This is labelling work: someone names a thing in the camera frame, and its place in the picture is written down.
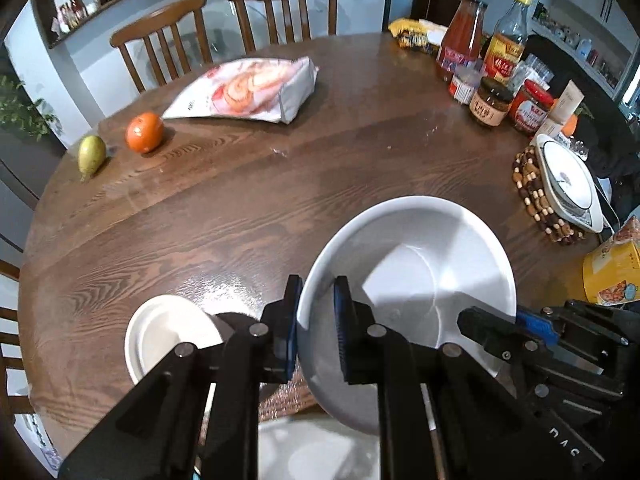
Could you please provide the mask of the large white shallow bowl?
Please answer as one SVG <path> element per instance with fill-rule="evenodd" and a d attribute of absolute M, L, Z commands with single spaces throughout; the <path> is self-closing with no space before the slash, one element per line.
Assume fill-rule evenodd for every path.
<path fill-rule="evenodd" d="M 461 346 L 491 376 L 502 367 L 460 333 L 459 313 L 482 308 L 508 322 L 516 288 L 506 251 L 472 211 L 433 196 L 386 200 L 350 220 L 314 262 L 297 311 L 297 344 L 306 382 L 322 408 L 365 434 L 378 433 L 372 386 L 344 382 L 333 307 L 334 280 L 348 279 L 352 298 L 375 321 L 414 344 Z"/>

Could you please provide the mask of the small white bowl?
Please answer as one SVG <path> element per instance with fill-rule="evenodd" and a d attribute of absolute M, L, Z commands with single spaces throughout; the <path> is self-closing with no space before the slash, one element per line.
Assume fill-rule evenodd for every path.
<path fill-rule="evenodd" d="M 129 376 L 137 385 L 177 344 L 192 342 L 203 349 L 232 334 L 228 323 L 186 298 L 155 296 L 138 307 L 127 326 L 124 353 Z"/>

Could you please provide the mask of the wooden bead trivet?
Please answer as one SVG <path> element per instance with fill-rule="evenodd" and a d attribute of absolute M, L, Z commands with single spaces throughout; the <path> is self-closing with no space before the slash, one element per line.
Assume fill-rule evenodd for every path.
<path fill-rule="evenodd" d="M 554 244 L 568 246 L 585 239 L 583 230 L 562 219 L 552 208 L 532 146 L 515 155 L 512 181 L 529 217 Z"/>

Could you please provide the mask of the red lid chili jar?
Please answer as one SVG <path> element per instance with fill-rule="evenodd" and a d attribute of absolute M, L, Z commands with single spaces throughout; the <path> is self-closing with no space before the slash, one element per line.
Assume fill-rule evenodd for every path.
<path fill-rule="evenodd" d="M 511 122 L 518 131 L 533 136 L 547 118 L 554 97 L 536 81 L 526 79 L 516 92 L 509 110 Z"/>

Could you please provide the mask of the brown sauce jar black lid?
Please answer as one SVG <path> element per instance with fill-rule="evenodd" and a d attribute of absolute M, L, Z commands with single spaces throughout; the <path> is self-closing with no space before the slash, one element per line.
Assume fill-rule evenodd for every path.
<path fill-rule="evenodd" d="M 495 128 L 508 114 L 513 99 L 513 92 L 504 84 L 490 77 L 482 77 L 469 102 L 469 109 L 481 125 Z"/>

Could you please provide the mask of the small white label jar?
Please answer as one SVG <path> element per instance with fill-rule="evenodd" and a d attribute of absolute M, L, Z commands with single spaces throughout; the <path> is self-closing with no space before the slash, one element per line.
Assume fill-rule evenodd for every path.
<path fill-rule="evenodd" d="M 469 105 L 482 77 L 483 73 L 475 67 L 458 65 L 449 81 L 450 96 L 462 105 Z"/>

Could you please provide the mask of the wooden chair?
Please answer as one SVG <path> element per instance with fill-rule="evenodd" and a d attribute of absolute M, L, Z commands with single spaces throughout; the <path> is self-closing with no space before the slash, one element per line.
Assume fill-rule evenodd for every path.
<path fill-rule="evenodd" d="M 274 4 L 277 2 L 281 7 L 282 23 L 284 26 L 284 36 L 286 44 L 294 44 L 295 32 L 293 25 L 293 12 L 291 8 L 292 0 L 228 0 L 234 7 L 236 18 L 238 19 L 241 39 L 246 54 L 256 51 L 256 44 L 250 24 L 250 16 L 248 15 L 247 1 L 255 1 L 262 3 L 265 10 L 265 18 L 267 22 L 268 39 L 270 46 L 280 44 L 278 34 L 278 24 L 276 19 L 276 11 Z M 298 7 L 299 28 L 302 33 L 302 40 L 311 40 L 310 16 L 307 0 L 296 0 Z M 337 35 L 337 18 L 338 18 L 338 0 L 328 0 L 328 17 L 326 24 L 328 25 L 328 35 Z"/>
<path fill-rule="evenodd" d="M 212 51 L 210 50 L 207 32 L 205 28 L 203 9 L 207 0 L 178 0 L 169 3 L 167 6 L 139 18 L 137 21 L 119 29 L 110 38 L 110 46 L 116 49 L 125 63 L 128 74 L 134 83 L 134 88 L 139 93 L 145 92 L 145 85 L 142 81 L 134 60 L 128 50 L 128 44 L 133 41 L 141 41 L 149 58 L 152 75 L 156 83 L 161 87 L 167 84 L 163 69 L 160 67 L 152 38 L 160 46 L 160 54 L 164 59 L 168 69 L 169 78 L 176 80 L 179 78 L 178 67 L 174 60 L 175 53 L 178 56 L 178 63 L 183 75 L 190 73 L 191 62 L 186 55 L 182 36 L 180 35 L 179 22 L 191 15 L 195 27 L 195 40 L 204 64 L 213 62 Z"/>
<path fill-rule="evenodd" d="M 2 278 L 7 278 L 9 281 L 17 284 L 20 280 L 20 270 L 18 270 L 17 266 L 2 260 L 1 276 Z M 17 330 L 14 330 L 14 332 L 11 333 L 5 328 L 2 328 L 1 344 L 4 346 L 18 348 L 21 341 Z M 27 394 L 8 393 L 9 370 L 22 372 L 24 370 L 23 360 L 17 356 L 6 356 L 4 353 L 1 353 L 1 413 L 8 415 L 11 420 L 14 420 L 16 415 L 35 414 L 35 410 L 32 407 Z"/>

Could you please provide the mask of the white shrimp snack bag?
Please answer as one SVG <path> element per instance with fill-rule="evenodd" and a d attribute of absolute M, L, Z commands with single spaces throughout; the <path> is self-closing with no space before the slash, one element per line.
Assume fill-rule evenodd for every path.
<path fill-rule="evenodd" d="M 316 88 L 318 68 L 308 56 L 240 58 L 217 65 L 186 86 L 164 119 L 232 118 L 289 124 Z"/>

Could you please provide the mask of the green pear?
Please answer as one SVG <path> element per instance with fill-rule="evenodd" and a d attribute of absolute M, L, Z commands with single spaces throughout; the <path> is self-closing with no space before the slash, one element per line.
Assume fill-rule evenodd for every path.
<path fill-rule="evenodd" d="M 93 134 L 85 136 L 78 148 L 77 166 L 81 181 L 87 181 L 101 168 L 107 159 L 104 141 Z"/>

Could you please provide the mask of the yellow cap oil bottle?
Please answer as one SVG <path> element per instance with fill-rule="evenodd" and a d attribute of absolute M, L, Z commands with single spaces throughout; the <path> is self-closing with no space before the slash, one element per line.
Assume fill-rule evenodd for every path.
<path fill-rule="evenodd" d="M 521 61 L 528 38 L 527 13 L 532 0 L 514 0 L 497 22 L 484 57 L 487 77 L 507 84 Z"/>

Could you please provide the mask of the grey refrigerator with magnets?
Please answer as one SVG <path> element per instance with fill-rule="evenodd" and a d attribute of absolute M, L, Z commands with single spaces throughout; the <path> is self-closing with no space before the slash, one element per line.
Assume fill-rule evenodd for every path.
<path fill-rule="evenodd" d="M 36 206 L 65 153 L 56 136 L 1 133 L 1 259 L 23 263 Z"/>

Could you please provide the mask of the yellow black snack packet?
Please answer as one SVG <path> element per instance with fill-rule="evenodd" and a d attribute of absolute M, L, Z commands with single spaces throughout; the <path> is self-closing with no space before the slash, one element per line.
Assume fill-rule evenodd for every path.
<path fill-rule="evenodd" d="M 447 32 L 444 25 L 411 18 L 398 18 L 388 24 L 387 29 L 401 49 L 426 54 L 435 54 L 438 51 Z"/>

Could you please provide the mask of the white cabinet with items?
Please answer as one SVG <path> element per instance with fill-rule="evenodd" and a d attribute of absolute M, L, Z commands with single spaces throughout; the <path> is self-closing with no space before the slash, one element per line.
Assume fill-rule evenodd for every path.
<path fill-rule="evenodd" d="M 537 22 L 574 50 L 616 102 L 628 104 L 636 81 L 639 35 L 617 0 L 537 0 Z"/>

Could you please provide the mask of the hanging green vine plant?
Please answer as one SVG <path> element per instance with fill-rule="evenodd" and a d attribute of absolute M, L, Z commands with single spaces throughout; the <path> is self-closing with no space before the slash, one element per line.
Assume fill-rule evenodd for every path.
<path fill-rule="evenodd" d="M 38 98 L 33 101 L 25 90 L 24 81 L 1 76 L 1 127 L 37 141 L 53 132 L 58 116 L 49 103 Z"/>

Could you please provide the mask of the wooden chair back left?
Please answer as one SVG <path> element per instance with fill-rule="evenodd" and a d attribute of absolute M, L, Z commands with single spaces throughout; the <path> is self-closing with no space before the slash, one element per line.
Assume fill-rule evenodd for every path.
<path fill-rule="evenodd" d="M 110 46 L 116 49 L 125 63 L 128 74 L 134 83 L 134 88 L 139 93 L 145 92 L 145 85 L 142 81 L 134 60 L 128 50 L 128 44 L 133 41 L 141 41 L 149 58 L 152 75 L 156 83 L 161 87 L 167 84 L 163 69 L 160 67 L 152 38 L 160 46 L 160 54 L 164 59 L 168 69 L 169 78 L 176 80 L 179 78 L 178 67 L 174 60 L 175 53 L 178 56 L 178 63 L 183 75 L 190 73 L 191 62 L 186 55 L 182 36 L 180 35 L 179 22 L 191 15 L 195 27 L 195 40 L 204 64 L 213 62 L 212 51 L 210 50 L 207 32 L 205 28 L 203 9 L 207 0 L 178 0 L 169 3 L 167 6 L 139 18 L 137 21 L 119 29 L 110 38 Z"/>

